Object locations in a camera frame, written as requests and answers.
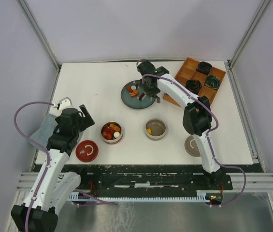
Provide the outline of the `metal tongs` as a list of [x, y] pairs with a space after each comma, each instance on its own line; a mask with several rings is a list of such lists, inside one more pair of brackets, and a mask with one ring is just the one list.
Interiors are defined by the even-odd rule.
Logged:
[[142, 101], [144, 101], [144, 100], [146, 100], [146, 101], [151, 101], [151, 102], [160, 103], [160, 97], [157, 96], [157, 95], [150, 96], [150, 95], [145, 94], [145, 97], [143, 98]]

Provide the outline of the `red black sushi piece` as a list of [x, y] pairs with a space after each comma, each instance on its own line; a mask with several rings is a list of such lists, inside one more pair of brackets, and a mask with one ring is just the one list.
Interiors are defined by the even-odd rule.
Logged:
[[144, 97], [145, 97], [145, 93], [142, 93], [142, 94], [138, 97], [138, 100], [142, 101]]

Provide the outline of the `red pepper piece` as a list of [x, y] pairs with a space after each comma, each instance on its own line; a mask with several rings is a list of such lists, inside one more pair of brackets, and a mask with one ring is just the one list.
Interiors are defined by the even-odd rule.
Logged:
[[105, 128], [102, 132], [102, 136], [104, 139], [106, 140], [112, 140], [113, 139], [113, 134], [115, 133], [114, 130], [112, 130], [111, 128]]

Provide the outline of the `fried chicken piece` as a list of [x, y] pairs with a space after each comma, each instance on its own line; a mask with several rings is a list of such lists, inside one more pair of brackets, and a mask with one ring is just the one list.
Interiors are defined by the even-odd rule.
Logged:
[[117, 131], [117, 132], [120, 132], [120, 131], [121, 131], [121, 128], [120, 128], [118, 125], [113, 124], [113, 123], [111, 123], [111, 124], [109, 125], [109, 128], [111, 128], [112, 130], [115, 130], [115, 131]]

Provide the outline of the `red steel lunch bowl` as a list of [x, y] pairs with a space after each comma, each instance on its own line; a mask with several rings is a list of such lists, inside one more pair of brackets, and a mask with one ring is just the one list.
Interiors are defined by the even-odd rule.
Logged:
[[110, 145], [119, 143], [124, 135], [124, 130], [117, 122], [107, 122], [101, 128], [102, 139]]

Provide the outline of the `blue ceramic food plate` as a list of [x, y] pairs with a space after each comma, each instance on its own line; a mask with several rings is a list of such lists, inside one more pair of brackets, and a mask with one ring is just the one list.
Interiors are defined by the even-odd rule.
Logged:
[[[130, 93], [133, 92], [134, 90], [131, 89], [131, 86], [136, 86], [137, 90], [138, 90], [138, 94], [136, 94], [135, 97], [131, 97]], [[124, 85], [124, 87], [121, 90], [121, 100], [122, 102], [128, 106], [129, 108], [132, 109], [145, 109], [148, 108], [149, 106], [151, 106], [154, 102], [152, 101], [139, 101], [137, 99], [137, 97], [142, 94], [145, 93], [145, 91], [142, 88], [141, 82], [139, 80], [134, 80], [131, 82], [128, 82], [127, 84]]]

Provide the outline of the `white rice ball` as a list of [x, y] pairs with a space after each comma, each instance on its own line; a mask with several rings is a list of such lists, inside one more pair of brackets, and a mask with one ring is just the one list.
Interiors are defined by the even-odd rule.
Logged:
[[116, 131], [116, 132], [113, 134], [113, 136], [114, 136], [115, 138], [118, 138], [118, 137], [120, 136], [120, 133]]

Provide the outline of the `beige lunch box bowl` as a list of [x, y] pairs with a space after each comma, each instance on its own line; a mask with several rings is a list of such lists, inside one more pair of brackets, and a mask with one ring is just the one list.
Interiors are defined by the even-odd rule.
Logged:
[[[147, 133], [147, 129], [151, 129], [152, 134]], [[168, 132], [168, 127], [163, 120], [152, 118], [146, 122], [144, 132], [150, 140], [158, 141], [165, 137]]]

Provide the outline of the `wooden compartment tray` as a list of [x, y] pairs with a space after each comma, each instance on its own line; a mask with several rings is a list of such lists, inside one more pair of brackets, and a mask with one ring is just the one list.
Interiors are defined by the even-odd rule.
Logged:
[[226, 72], [206, 61], [186, 58], [175, 79], [187, 90], [213, 103]]

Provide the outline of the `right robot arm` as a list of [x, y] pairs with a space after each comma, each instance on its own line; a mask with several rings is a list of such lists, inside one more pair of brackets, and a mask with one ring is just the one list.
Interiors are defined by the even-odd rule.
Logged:
[[183, 127], [197, 143], [204, 173], [203, 183], [207, 188], [215, 189], [220, 185], [224, 173], [216, 160], [210, 135], [213, 130], [211, 122], [213, 119], [217, 121], [217, 118], [210, 110], [208, 98], [187, 90], [167, 69], [155, 68], [148, 60], [139, 64], [137, 70], [142, 75], [141, 84], [146, 95], [159, 101], [157, 94], [163, 91], [184, 110]]

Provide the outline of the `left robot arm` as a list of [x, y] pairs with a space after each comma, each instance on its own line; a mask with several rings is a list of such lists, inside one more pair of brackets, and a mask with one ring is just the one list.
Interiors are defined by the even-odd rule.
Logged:
[[60, 116], [47, 145], [34, 141], [46, 157], [38, 176], [21, 205], [14, 205], [11, 217], [20, 232], [53, 232], [59, 213], [68, 197], [76, 189], [88, 185], [88, 176], [82, 172], [59, 175], [77, 145], [79, 134], [95, 124], [84, 105], [78, 109], [59, 103]]

